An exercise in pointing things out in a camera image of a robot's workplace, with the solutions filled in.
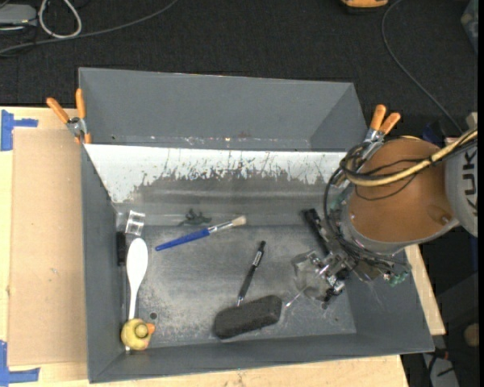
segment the black marker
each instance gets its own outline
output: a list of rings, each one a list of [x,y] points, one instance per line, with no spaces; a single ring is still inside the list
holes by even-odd
[[[251,268],[248,271],[248,275],[246,275],[244,283],[242,284],[242,288],[240,288],[239,298],[236,302],[236,306],[239,306],[240,303],[244,300],[245,294],[248,292],[249,285],[251,284],[252,276],[254,275],[255,271],[260,265],[261,257],[264,256],[264,246],[265,241],[260,242],[260,247],[258,248],[257,254],[255,256],[255,260],[251,264]]]

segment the rubber duck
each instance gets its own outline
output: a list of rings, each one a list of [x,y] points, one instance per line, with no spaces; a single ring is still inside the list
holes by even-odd
[[[141,318],[133,318],[123,324],[120,339],[131,350],[144,350],[156,330],[154,324]]]

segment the paintbrush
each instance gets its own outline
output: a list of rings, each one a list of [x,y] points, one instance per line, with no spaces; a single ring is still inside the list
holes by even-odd
[[[203,228],[202,230],[192,232],[191,234],[184,235],[177,239],[173,239],[172,241],[163,243],[162,245],[158,245],[155,249],[157,251],[161,251],[163,249],[175,247],[177,245],[181,245],[182,243],[187,243],[196,239],[204,238],[205,236],[211,235],[215,232],[225,231],[233,227],[240,227],[241,225],[245,225],[246,222],[247,219],[245,218],[245,216],[242,215],[238,218],[233,219],[232,221],[220,223],[219,225],[214,225],[213,227]]]

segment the blue tape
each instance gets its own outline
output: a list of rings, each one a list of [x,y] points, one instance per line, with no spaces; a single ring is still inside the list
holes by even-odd
[[[0,150],[10,151],[13,148],[13,129],[15,127],[37,127],[36,119],[15,120],[15,116],[7,110],[2,109],[2,126],[0,136]]]
[[[7,367],[7,343],[0,340],[0,387],[8,387],[10,383],[38,381],[39,374],[39,368],[25,371],[9,371],[9,367]]]

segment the plastic spoon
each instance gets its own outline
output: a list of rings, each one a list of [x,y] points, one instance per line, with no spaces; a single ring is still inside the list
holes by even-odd
[[[136,238],[132,241],[127,252],[126,270],[127,279],[131,287],[131,299],[129,300],[129,315],[127,319],[135,317],[136,297],[138,289],[145,277],[148,265],[148,249],[147,244],[141,238]]]

